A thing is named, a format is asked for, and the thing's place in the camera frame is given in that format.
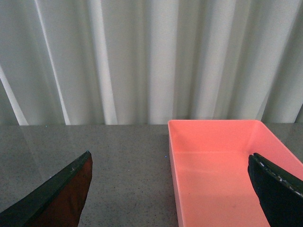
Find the white curtain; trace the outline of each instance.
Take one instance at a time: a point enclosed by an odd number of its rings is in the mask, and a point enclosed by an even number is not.
[[[1,0],[0,124],[303,122],[302,0]]]

